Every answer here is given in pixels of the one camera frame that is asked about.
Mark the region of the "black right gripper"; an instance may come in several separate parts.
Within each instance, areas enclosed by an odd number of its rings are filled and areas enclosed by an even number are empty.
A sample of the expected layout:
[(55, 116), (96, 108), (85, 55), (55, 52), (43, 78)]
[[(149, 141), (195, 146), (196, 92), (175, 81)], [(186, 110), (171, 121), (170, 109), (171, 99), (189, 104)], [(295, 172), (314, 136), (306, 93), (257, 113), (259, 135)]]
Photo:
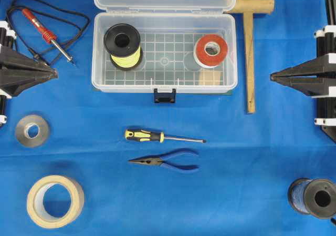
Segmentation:
[[(318, 96), (317, 118), (314, 122), (335, 141), (335, 26), (325, 26), (316, 31), (314, 37), (317, 41), (318, 58), (272, 73), (270, 80), (291, 87), (306, 96)], [(325, 65), (328, 64), (331, 71), (327, 72)], [(321, 74), (324, 74), (324, 78), (295, 77)]]

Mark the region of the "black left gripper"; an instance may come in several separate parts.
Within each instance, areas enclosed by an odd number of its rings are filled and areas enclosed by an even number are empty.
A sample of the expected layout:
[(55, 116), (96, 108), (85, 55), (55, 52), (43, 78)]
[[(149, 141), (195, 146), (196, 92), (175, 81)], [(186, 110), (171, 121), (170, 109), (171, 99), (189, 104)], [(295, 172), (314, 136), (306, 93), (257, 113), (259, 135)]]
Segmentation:
[(1, 73), (1, 127), (6, 124), (5, 114), (7, 99), (18, 96), (22, 91), (58, 78), (56, 70), (44, 61), (36, 61), (11, 49), (16, 40), (16, 33), (7, 21), (1, 21), (1, 66), (10, 69), (32, 70), (51, 73), (50, 75), (15, 75), (13, 73)]

